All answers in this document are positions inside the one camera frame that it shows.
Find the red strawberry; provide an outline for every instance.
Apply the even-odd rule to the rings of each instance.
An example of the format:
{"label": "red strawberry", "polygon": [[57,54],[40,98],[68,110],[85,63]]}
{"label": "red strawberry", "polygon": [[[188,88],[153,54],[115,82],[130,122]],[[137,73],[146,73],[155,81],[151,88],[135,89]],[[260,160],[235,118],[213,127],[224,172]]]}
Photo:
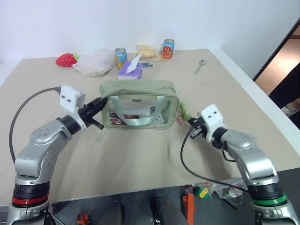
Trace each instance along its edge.
{"label": "red strawberry", "polygon": [[55,63],[61,67],[72,67],[78,60],[78,56],[74,53],[66,53],[58,57]]}

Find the bag handle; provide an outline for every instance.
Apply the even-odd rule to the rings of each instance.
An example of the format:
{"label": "bag handle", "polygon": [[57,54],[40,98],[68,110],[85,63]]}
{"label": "bag handle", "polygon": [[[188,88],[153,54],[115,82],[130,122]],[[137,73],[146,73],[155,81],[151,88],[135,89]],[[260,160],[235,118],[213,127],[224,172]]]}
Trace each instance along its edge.
{"label": "bag handle", "polygon": [[112,101],[112,105],[115,109],[116,114],[118,117],[123,120],[129,126],[142,126],[151,124],[152,121],[161,113],[163,110],[163,103],[165,100],[165,96],[157,96],[156,98],[156,107],[153,116],[140,118],[140,119],[126,119],[122,112],[122,105],[120,103],[119,96],[110,96],[110,100]]}

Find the purple tissue box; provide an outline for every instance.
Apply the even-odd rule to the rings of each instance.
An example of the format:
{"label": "purple tissue box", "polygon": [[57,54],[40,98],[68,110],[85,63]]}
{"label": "purple tissue box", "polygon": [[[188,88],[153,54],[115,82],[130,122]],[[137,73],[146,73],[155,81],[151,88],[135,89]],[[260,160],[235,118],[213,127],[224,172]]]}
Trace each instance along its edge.
{"label": "purple tissue box", "polygon": [[131,71],[130,73],[126,73],[127,68],[130,65],[130,61],[125,61],[122,68],[118,73],[118,80],[136,80],[140,79],[143,72],[143,65],[142,63],[138,63],[135,70]]}

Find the soda can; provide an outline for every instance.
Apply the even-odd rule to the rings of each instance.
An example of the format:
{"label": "soda can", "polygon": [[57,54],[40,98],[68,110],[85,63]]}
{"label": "soda can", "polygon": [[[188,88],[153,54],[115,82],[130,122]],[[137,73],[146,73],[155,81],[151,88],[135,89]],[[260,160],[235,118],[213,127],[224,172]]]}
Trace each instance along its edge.
{"label": "soda can", "polygon": [[114,58],[116,60],[116,68],[121,69],[124,62],[127,61],[127,52],[125,48],[117,48],[114,52]]}
{"label": "soda can", "polygon": [[161,52],[161,56],[165,60],[169,60],[173,56],[174,51],[174,40],[173,39],[166,39],[163,43],[163,51]]}

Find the table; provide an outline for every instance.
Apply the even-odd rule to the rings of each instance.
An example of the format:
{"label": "table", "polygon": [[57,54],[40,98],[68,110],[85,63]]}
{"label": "table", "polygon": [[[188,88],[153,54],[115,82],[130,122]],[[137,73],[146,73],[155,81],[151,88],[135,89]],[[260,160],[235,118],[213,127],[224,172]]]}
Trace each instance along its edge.
{"label": "table", "polygon": [[[198,75],[193,75],[201,59],[206,59],[207,64]],[[300,166],[295,149],[211,51],[177,51],[171,60],[153,65],[144,69],[142,79],[172,81],[192,115],[215,103],[228,128],[253,135],[278,171]],[[11,202],[15,171],[9,154],[8,131],[21,103],[36,91],[63,84],[81,90],[89,102],[99,96],[100,83],[116,79],[117,72],[113,68],[102,76],[84,77],[74,68],[57,66],[55,58],[20,62],[0,88],[0,205]],[[55,92],[30,101],[15,125],[15,153],[27,145],[34,129],[64,115]],[[100,113],[95,119],[101,120]],[[188,129],[188,125],[175,122],[166,130],[100,131],[91,126],[77,133],[58,157],[50,199],[63,201],[202,181],[189,174],[180,162],[180,146]],[[184,159],[194,172],[203,176],[218,180],[240,176],[236,164],[226,162],[220,151],[200,137],[187,141]]]}

